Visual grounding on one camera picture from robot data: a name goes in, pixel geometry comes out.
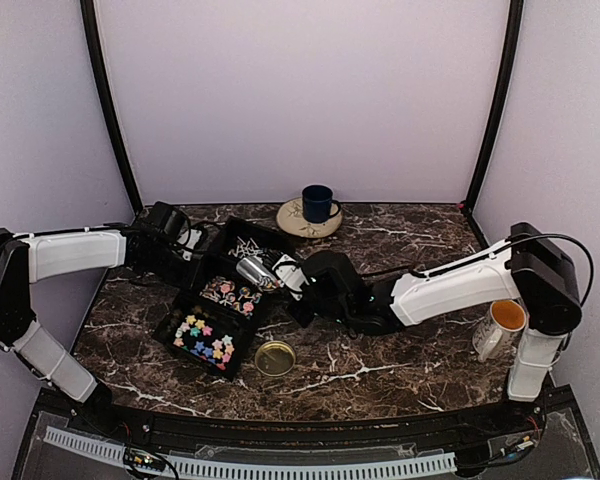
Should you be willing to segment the metal scoop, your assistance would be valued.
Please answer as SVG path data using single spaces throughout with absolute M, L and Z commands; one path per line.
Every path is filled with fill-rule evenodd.
M 257 256 L 244 257 L 239 260 L 236 264 L 236 271 L 263 292 L 272 292 L 279 288 L 279 280 Z

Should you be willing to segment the black three-compartment candy tray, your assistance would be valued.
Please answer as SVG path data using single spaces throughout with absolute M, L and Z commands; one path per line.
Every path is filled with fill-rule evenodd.
M 271 251 L 294 254 L 279 232 L 231 217 L 193 269 L 153 338 L 211 375 L 233 380 L 273 299 L 237 271 L 240 260 Z

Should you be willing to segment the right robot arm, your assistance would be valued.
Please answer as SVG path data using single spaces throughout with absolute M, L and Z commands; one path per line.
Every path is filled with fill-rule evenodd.
M 273 271 L 297 301 L 299 323 L 319 316 L 365 335 L 398 332 L 492 301 L 521 301 L 529 317 L 508 375 L 508 397 L 490 413 L 491 426 L 510 434 L 527 420 L 527 402 L 539 396 L 590 295 L 579 288 L 575 263 L 559 240 L 581 244 L 519 222 L 508 237 L 473 255 L 426 271 L 394 268 L 376 283 L 367 283 L 347 255 L 327 250 L 303 261 L 281 260 Z

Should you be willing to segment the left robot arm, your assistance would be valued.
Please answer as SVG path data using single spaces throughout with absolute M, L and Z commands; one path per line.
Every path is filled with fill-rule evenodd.
M 0 349 L 83 405 L 81 417 L 97 434 L 114 435 L 121 427 L 120 412 L 99 398 L 107 389 L 97 377 L 42 326 L 32 288 L 50 279 L 116 268 L 149 273 L 180 287 L 205 235 L 202 224 L 164 202 L 130 224 L 29 233 L 0 228 Z

